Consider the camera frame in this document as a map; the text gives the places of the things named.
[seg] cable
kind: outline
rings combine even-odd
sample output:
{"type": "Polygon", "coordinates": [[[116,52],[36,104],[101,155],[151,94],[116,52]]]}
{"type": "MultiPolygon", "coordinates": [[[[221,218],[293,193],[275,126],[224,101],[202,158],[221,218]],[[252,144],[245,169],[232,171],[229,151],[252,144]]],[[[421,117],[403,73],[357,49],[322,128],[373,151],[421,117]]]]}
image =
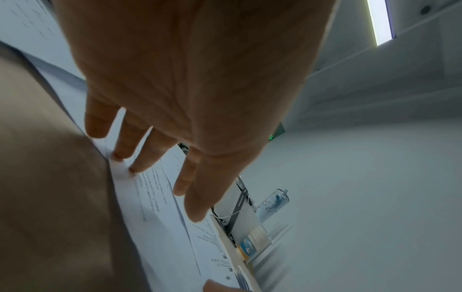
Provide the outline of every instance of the cable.
{"type": "Polygon", "coordinates": [[[242,211],[242,210],[248,208],[249,206],[250,206],[250,204],[247,204],[247,206],[245,206],[243,209],[241,209],[241,210],[239,210],[239,211],[237,211],[237,212],[235,212],[235,213],[232,213],[231,215],[224,216],[224,217],[218,217],[218,216],[215,215],[214,212],[212,212],[212,215],[213,215],[213,217],[215,217],[216,219],[225,219],[225,218],[231,217],[231,216],[233,216],[233,215],[239,213],[240,211],[242,211]]]}

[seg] finger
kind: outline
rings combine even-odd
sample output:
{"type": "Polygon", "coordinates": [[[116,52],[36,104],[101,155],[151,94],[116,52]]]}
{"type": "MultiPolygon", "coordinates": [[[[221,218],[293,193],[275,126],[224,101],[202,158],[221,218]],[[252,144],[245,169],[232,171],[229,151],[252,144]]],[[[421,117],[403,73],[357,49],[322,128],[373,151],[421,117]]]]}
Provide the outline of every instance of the finger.
{"type": "Polygon", "coordinates": [[[191,184],[196,172],[197,165],[202,158],[202,153],[194,147],[190,147],[188,155],[184,160],[183,166],[181,167],[180,174],[178,175],[175,186],[173,187],[173,193],[177,196],[185,194],[186,189],[191,184]]]}
{"type": "Polygon", "coordinates": [[[215,281],[208,280],[204,285],[204,292],[240,292],[244,290],[235,289],[218,284],[215,281]]]}
{"type": "Polygon", "coordinates": [[[116,160],[131,157],[148,129],[149,125],[147,123],[135,114],[127,111],[122,122],[122,127],[120,128],[117,143],[115,144],[113,157],[116,160]]]}
{"type": "Polygon", "coordinates": [[[237,153],[222,157],[204,154],[197,166],[194,179],[186,190],[184,207],[188,217],[198,222],[215,205],[239,173],[260,153],[237,153]]]}
{"type": "Polygon", "coordinates": [[[120,106],[103,96],[95,87],[88,85],[85,111],[85,130],[92,138],[107,136],[120,106]]]}
{"type": "Polygon", "coordinates": [[[143,172],[159,160],[178,141],[164,135],[162,132],[152,129],[141,148],[140,154],[130,166],[134,173],[143,172]]]}

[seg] fluorescent light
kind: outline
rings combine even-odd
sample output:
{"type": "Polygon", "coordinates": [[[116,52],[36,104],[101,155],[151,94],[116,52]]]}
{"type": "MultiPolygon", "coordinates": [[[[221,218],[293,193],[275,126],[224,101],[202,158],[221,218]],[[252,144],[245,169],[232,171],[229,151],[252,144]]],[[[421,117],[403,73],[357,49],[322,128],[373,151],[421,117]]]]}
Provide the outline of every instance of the fluorescent light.
{"type": "Polygon", "coordinates": [[[367,5],[369,6],[369,14],[374,28],[375,42],[379,46],[393,38],[386,0],[367,0],[367,5]]]}

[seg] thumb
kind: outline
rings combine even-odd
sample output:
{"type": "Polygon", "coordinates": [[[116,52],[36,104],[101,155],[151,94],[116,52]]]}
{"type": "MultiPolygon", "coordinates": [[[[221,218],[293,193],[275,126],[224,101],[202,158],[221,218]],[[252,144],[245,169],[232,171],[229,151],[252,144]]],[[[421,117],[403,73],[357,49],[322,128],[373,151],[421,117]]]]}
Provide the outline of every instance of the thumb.
{"type": "Polygon", "coordinates": [[[242,292],[242,291],[244,290],[226,287],[212,280],[208,280],[204,285],[204,292],[242,292]]]}
{"type": "Polygon", "coordinates": [[[225,156],[204,156],[194,179],[186,190],[184,207],[188,217],[198,222],[215,205],[234,182],[239,173],[261,152],[262,148],[225,156]]]}

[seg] palm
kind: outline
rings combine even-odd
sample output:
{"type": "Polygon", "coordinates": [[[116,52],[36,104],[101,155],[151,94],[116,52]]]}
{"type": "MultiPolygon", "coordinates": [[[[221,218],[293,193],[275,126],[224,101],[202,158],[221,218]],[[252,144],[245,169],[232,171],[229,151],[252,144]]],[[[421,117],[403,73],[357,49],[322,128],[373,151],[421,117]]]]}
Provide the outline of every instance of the palm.
{"type": "Polygon", "coordinates": [[[87,133],[105,137],[125,107],[114,153],[124,159],[152,126],[134,172],[177,141],[190,144],[174,191],[186,192],[193,220],[221,198],[282,119],[309,71],[334,0],[308,4],[318,15],[303,1],[258,2],[55,3],[89,86],[87,133]],[[302,38],[308,21],[319,28],[302,38]]]}

